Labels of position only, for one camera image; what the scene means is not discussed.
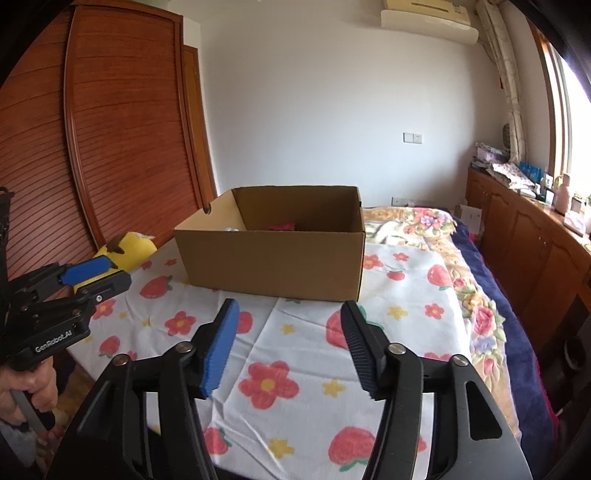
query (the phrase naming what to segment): pink bottle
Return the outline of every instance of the pink bottle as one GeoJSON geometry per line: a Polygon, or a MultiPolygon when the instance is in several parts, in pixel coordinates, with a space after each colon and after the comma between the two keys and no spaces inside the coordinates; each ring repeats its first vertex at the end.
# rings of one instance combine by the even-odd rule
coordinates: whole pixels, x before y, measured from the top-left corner
{"type": "Polygon", "coordinates": [[[554,210],[559,214],[565,215],[570,210],[570,204],[573,201],[573,191],[570,188],[570,175],[565,173],[562,175],[562,185],[556,192],[556,201],[554,202],[554,210]]]}

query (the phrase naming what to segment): screw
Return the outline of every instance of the screw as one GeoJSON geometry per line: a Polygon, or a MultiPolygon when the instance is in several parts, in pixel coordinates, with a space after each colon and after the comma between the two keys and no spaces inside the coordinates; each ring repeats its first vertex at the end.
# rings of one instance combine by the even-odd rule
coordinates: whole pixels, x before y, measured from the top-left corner
{"type": "Polygon", "coordinates": [[[191,342],[180,342],[177,343],[177,346],[174,347],[174,349],[178,353],[189,353],[191,350],[193,350],[193,345],[191,344],[191,342]]]}
{"type": "Polygon", "coordinates": [[[454,355],[452,360],[459,367],[466,367],[469,363],[468,359],[463,355],[454,355]]]}
{"type": "Polygon", "coordinates": [[[129,360],[131,360],[131,358],[129,358],[127,353],[119,353],[118,355],[115,355],[113,363],[120,367],[121,365],[125,365],[127,362],[129,362],[129,360]]]}
{"type": "Polygon", "coordinates": [[[401,343],[390,343],[388,351],[394,355],[403,355],[406,353],[406,347],[401,343]]]}

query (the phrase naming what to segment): blue gripper pad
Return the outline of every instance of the blue gripper pad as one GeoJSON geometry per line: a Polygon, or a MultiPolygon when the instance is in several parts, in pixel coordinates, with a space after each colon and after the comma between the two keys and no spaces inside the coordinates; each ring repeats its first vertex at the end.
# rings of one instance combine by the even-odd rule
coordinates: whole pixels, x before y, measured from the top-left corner
{"type": "Polygon", "coordinates": [[[78,285],[80,282],[106,273],[111,268],[111,261],[101,255],[74,265],[60,277],[64,285],[78,285]]]}
{"type": "Polygon", "coordinates": [[[199,389],[204,398],[211,397],[212,392],[220,385],[238,329],[238,318],[240,316],[238,302],[231,300],[222,318],[220,318],[220,314],[223,314],[223,312],[220,311],[218,317],[213,321],[218,323],[217,331],[203,360],[203,376],[199,389]]]}

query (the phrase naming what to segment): bed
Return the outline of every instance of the bed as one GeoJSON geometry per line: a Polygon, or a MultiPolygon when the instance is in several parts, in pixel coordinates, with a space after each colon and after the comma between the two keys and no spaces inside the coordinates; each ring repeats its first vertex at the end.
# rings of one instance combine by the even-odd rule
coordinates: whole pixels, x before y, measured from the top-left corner
{"type": "MultiPolygon", "coordinates": [[[[451,235],[432,235],[433,229],[417,233],[424,215],[440,218],[444,229],[451,223],[438,210],[365,210],[368,243],[359,304],[368,321],[420,355],[446,359],[464,353],[471,358],[521,438],[532,472],[540,476],[554,437],[535,356],[465,226],[458,223],[451,235]],[[403,290],[401,280],[412,281],[415,288],[403,290]],[[417,289],[419,281],[424,283],[417,289]],[[415,295],[408,302],[412,290],[429,288],[430,296],[415,295]]],[[[97,378],[118,352],[144,358],[190,338],[197,325],[213,318],[224,298],[234,297],[241,306],[241,325],[222,385],[212,401],[197,403],[214,463],[257,480],[361,478],[382,405],[370,401],[358,384],[339,332],[337,304],[193,287],[174,241],[132,278],[127,295],[99,306],[91,337],[70,348],[90,377],[97,378]],[[158,279],[171,285],[167,301],[142,298],[142,289],[163,281],[158,279]],[[268,379],[280,386],[270,396],[264,384],[268,379]],[[319,424],[323,428],[314,444],[305,442],[307,429],[319,424]]],[[[70,394],[63,396],[75,397],[76,384],[81,399],[92,380],[79,368],[70,394]]],[[[156,397],[148,403],[148,424],[158,432],[156,397]]],[[[428,465],[433,418],[430,399],[424,403],[415,478],[424,478],[428,465]]],[[[70,413],[63,415],[65,423],[74,409],[70,405],[70,413]]]]}

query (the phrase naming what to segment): white sheet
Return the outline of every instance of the white sheet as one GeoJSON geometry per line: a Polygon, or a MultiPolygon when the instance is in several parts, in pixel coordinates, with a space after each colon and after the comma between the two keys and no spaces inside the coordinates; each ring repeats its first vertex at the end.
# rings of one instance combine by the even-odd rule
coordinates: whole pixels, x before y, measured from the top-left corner
{"type": "MultiPolygon", "coordinates": [[[[391,341],[417,355],[470,358],[448,279],[439,254],[367,244],[359,304],[391,341]]],[[[70,348],[92,377],[116,353],[146,358],[190,339],[233,297],[241,325],[220,388],[211,400],[197,401],[213,461],[256,480],[362,477],[384,403],[372,401],[359,385],[339,332],[340,304],[193,287],[174,241],[132,280],[127,293],[99,306],[91,337],[70,348]]],[[[430,395],[423,405],[417,479],[428,467],[430,395]]],[[[158,430],[156,395],[148,399],[148,424],[158,430]]]]}

